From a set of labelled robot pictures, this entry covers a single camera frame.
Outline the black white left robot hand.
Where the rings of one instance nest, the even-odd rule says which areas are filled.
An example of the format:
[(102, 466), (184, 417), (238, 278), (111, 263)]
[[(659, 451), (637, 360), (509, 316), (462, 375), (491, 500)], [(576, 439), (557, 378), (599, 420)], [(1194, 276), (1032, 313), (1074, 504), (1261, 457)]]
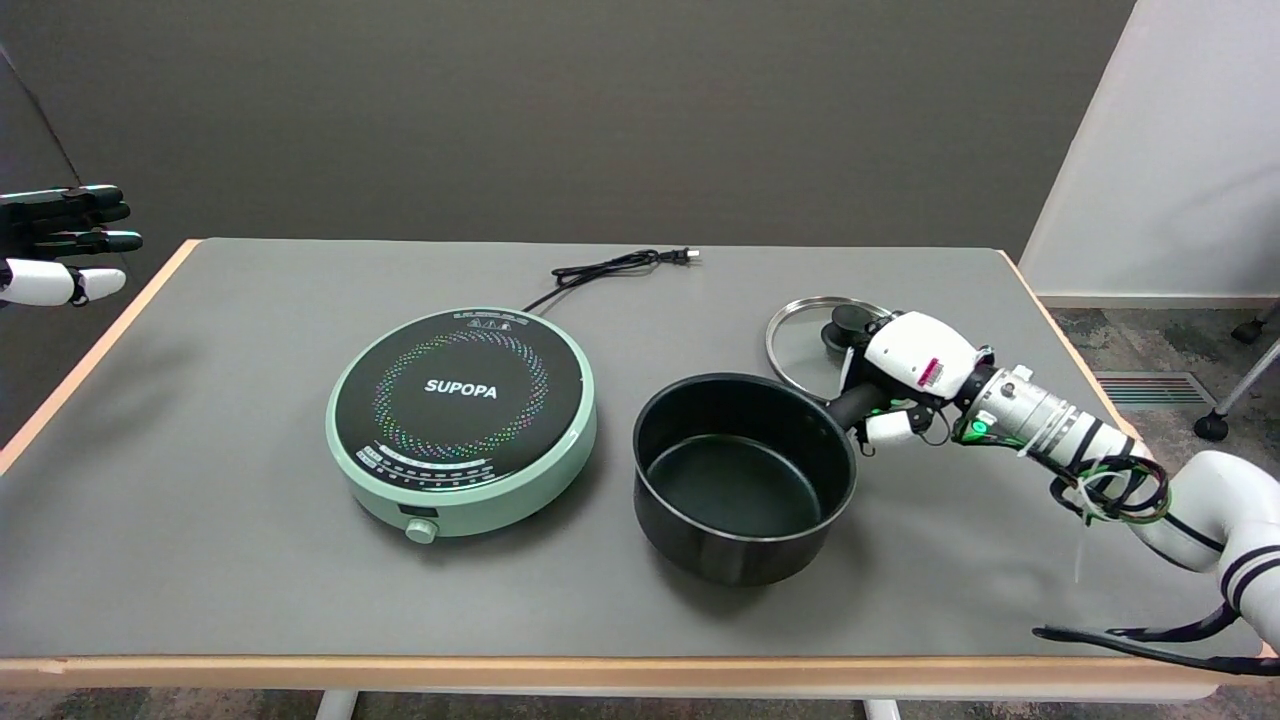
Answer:
[(124, 193), (114, 184), (4, 193), (3, 304), (82, 307), (119, 292), (127, 272), (68, 265), (65, 259), (142, 249), (140, 233), (109, 228), (129, 215)]

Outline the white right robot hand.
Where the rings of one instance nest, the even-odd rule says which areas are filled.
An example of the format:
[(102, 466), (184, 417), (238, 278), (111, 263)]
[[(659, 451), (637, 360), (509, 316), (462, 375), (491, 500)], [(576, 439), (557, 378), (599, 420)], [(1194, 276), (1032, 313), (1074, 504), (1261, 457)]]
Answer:
[(988, 345), (972, 345), (924, 313), (895, 313), (854, 336), (841, 368), (841, 389), (870, 383), (887, 395), (852, 425), (864, 456), (879, 446), (924, 437), (934, 418), (955, 404), (970, 375), (995, 364)]

